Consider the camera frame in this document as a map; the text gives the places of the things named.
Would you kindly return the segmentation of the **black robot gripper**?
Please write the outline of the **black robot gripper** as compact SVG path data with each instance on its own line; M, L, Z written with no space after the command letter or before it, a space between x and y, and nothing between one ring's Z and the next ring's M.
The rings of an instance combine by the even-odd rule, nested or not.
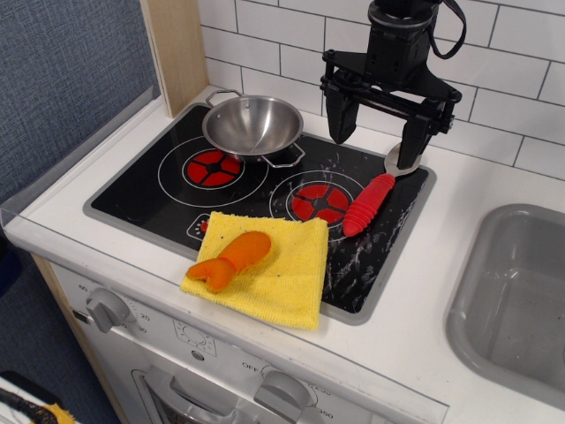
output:
M462 94L427 67L430 52L453 57L458 40L446 53L434 38L441 1L372 1L365 52L328 49L320 89L326 96L328 129L341 145L357 128L360 104L407 120L403 126L399 168L409 169L437 133L451 129Z

